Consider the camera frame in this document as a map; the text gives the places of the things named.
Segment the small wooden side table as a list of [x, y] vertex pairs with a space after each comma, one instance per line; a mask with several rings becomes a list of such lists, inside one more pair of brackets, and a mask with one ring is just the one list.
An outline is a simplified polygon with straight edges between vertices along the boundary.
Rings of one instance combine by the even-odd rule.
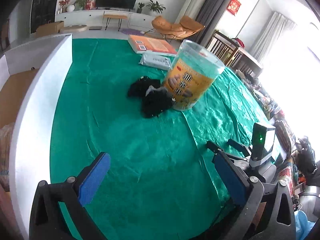
[[118, 28], [118, 31], [120, 31], [123, 20], [127, 20], [127, 19], [128, 19], [128, 16], [127, 16], [127, 15], [124, 15], [124, 14], [121, 14], [121, 15], [117, 15], [117, 14], [104, 14], [104, 15], [103, 15], [103, 19], [106, 20], [105, 30], [107, 30], [107, 28], [108, 28], [111, 20], [117, 20], [117, 21], [118, 21], [118, 27], [117, 27], [117, 28]]

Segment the grey curtain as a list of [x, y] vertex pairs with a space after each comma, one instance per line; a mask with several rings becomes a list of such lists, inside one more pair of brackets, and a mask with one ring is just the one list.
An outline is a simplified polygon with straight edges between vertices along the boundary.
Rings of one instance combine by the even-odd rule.
[[196, 18], [204, 25], [204, 29], [196, 34], [192, 40], [204, 47], [210, 42], [211, 36], [223, 15], [230, 0], [206, 0]]

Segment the green potted plant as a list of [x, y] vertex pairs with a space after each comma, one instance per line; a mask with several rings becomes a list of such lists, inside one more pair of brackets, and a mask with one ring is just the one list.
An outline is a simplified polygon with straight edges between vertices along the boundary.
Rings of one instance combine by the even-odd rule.
[[163, 4], [160, 4], [158, 1], [149, 0], [147, 7], [152, 15], [162, 14], [166, 7]]

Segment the orange lounge chair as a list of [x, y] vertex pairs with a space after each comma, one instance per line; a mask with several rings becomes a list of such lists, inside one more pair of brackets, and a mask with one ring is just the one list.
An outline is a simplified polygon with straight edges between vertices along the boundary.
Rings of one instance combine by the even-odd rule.
[[151, 22], [152, 28], [144, 33], [148, 37], [163, 40], [183, 40], [199, 33], [204, 25], [189, 16], [183, 16], [178, 23], [170, 23], [162, 16], [155, 17]]

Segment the white tv cabinet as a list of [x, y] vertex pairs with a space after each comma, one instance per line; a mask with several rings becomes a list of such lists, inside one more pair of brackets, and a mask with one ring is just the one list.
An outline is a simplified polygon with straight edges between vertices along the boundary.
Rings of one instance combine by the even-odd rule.
[[87, 25], [105, 28], [130, 28], [141, 31], [152, 29], [155, 16], [117, 10], [78, 10], [55, 16], [55, 21], [63, 21], [65, 26]]

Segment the clear jar with yellow label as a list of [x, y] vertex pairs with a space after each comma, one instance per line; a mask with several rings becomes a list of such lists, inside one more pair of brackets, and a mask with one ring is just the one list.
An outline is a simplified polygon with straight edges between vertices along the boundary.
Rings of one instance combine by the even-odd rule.
[[174, 98], [173, 108], [191, 109], [225, 70], [223, 62], [203, 46], [184, 40], [162, 85]]

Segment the white standing air conditioner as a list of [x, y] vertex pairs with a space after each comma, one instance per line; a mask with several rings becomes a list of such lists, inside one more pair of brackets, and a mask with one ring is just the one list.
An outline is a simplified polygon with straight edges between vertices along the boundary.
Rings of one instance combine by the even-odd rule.
[[205, 1], [206, 0], [186, 0], [175, 23], [179, 23], [183, 16], [188, 16], [191, 19], [196, 20]]

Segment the orange book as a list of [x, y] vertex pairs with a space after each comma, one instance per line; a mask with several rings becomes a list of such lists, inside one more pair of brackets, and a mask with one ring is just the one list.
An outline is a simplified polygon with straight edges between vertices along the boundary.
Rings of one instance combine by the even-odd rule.
[[136, 54], [152, 53], [161, 56], [175, 57], [177, 51], [165, 40], [129, 35], [128, 43]]

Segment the black knitted fabric item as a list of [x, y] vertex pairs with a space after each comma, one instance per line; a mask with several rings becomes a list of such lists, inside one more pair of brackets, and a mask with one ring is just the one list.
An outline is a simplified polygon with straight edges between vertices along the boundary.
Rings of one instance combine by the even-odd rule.
[[127, 91], [128, 97], [142, 100], [141, 111], [145, 118], [153, 118], [172, 109], [176, 100], [159, 79], [142, 76], [132, 83]]

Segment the dark wooden chair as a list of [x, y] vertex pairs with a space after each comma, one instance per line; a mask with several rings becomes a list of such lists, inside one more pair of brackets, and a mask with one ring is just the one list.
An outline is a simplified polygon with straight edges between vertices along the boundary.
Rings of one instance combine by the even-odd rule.
[[240, 70], [252, 77], [258, 77], [263, 69], [259, 62], [244, 48], [236, 38], [229, 38], [218, 30], [214, 30], [212, 39], [207, 47], [218, 57], [226, 67]]

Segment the brown cardboard box on floor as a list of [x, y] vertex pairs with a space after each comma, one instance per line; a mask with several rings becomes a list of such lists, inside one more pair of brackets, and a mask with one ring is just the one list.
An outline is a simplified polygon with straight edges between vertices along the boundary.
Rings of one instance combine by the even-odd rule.
[[36, 37], [44, 37], [48, 35], [57, 34], [59, 33], [60, 29], [63, 27], [64, 27], [64, 21], [57, 21], [57, 22], [41, 25], [36, 29]]

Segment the grey plastic mailer bag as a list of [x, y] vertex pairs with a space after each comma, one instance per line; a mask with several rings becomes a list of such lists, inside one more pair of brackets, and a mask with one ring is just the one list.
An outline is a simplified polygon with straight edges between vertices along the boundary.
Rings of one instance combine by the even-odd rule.
[[161, 55], [143, 53], [139, 64], [168, 71], [171, 67], [171, 60]]

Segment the green satin table cloth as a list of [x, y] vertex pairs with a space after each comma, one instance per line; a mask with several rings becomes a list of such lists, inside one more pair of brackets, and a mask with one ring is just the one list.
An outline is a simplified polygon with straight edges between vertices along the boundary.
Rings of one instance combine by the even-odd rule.
[[234, 139], [249, 145], [267, 120], [228, 69], [187, 111], [145, 118], [127, 91], [142, 76], [165, 72], [140, 64], [125, 40], [74, 39], [73, 63], [57, 103], [50, 177], [77, 175], [100, 152], [111, 167], [86, 210], [108, 239], [191, 239], [229, 213], [228, 192], [206, 148]]

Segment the white cardboard storage box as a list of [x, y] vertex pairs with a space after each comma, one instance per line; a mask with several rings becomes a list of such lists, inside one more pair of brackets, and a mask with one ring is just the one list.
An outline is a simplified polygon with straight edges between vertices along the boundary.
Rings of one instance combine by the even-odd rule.
[[22, 100], [9, 157], [11, 202], [18, 228], [29, 238], [29, 221], [39, 181], [50, 182], [50, 142], [57, 102], [73, 63], [71, 34], [37, 38], [1, 57], [1, 86], [15, 74], [37, 73]]

